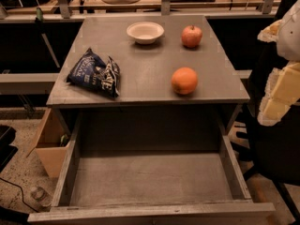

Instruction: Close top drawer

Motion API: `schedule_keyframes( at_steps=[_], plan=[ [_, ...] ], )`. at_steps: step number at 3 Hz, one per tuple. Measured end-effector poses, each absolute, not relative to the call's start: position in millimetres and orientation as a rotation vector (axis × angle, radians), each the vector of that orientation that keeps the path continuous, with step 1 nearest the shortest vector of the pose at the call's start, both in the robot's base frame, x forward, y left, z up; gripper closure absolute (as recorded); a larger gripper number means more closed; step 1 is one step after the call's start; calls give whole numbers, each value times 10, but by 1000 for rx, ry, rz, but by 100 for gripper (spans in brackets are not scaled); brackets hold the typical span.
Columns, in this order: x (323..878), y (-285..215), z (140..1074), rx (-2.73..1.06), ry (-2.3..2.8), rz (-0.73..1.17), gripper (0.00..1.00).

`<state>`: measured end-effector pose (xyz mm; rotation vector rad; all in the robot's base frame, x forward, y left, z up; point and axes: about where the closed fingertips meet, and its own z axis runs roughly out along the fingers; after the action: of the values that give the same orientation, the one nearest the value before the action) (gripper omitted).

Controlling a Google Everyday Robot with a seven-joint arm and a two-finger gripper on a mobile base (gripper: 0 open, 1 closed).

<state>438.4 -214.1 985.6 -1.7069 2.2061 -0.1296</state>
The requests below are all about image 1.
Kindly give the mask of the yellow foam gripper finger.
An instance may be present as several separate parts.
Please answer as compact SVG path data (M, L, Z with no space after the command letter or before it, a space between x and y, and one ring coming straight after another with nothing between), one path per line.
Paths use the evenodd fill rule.
M274 68L264 92L257 120L260 125L271 127L300 99L300 63L290 61L283 69Z

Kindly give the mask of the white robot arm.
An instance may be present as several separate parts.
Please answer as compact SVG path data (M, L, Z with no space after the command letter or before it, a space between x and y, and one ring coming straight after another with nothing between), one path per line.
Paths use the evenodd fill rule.
M258 122L274 126L300 99L300 0L297 0L278 22L273 22L258 35L261 41L276 42L277 55L288 64L274 68L264 88Z

